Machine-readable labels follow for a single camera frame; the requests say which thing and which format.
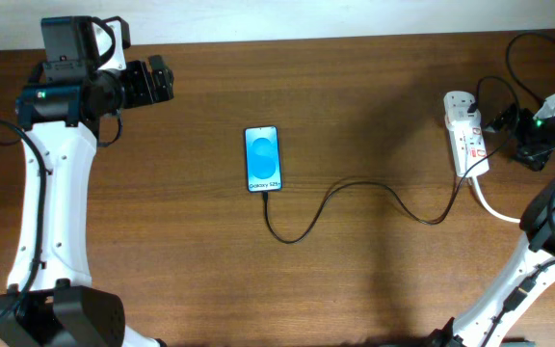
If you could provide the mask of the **blue Samsung smartphone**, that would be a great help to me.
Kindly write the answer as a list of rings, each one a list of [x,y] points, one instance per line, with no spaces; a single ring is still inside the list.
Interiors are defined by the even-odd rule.
[[[256,193],[280,190],[282,178],[277,128],[246,128],[244,138],[248,191]]]

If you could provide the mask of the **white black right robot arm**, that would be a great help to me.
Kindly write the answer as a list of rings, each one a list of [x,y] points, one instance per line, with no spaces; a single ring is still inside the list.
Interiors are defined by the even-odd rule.
[[[500,346],[555,282],[555,177],[523,212],[515,251],[485,294],[423,341],[426,346]]]

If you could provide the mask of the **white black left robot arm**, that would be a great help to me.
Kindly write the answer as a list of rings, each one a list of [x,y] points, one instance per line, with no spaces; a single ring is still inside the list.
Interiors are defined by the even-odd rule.
[[[93,159],[103,119],[171,100],[159,55],[127,61],[128,23],[113,16],[47,17],[45,59],[15,103],[10,126],[25,164],[18,247],[0,295],[0,339],[10,346],[151,346],[127,325],[121,299],[93,287],[86,241]]]

